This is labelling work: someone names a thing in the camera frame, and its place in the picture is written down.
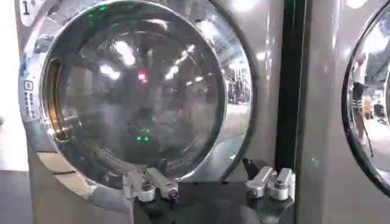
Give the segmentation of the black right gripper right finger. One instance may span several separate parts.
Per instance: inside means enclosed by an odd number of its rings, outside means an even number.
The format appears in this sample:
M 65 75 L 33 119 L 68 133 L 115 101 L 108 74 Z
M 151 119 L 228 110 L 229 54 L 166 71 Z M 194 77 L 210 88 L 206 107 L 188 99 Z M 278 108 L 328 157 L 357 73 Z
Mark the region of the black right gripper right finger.
M 262 198 L 268 191 L 274 200 L 295 200 L 295 173 L 292 169 L 282 168 L 278 172 L 262 161 L 243 158 L 242 162 L 247 172 L 244 184 L 254 198 Z

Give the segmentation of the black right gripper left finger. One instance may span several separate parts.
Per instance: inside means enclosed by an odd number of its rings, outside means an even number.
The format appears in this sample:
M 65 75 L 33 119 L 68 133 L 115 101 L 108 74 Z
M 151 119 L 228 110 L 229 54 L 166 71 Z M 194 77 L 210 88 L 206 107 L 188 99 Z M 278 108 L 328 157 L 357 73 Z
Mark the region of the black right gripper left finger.
M 152 202 L 157 192 L 164 200 L 175 200 L 179 196 L 179 184 L 164 176 L 155 167 L 133 166 L 122 176 L 122 190 L 128 200 Z

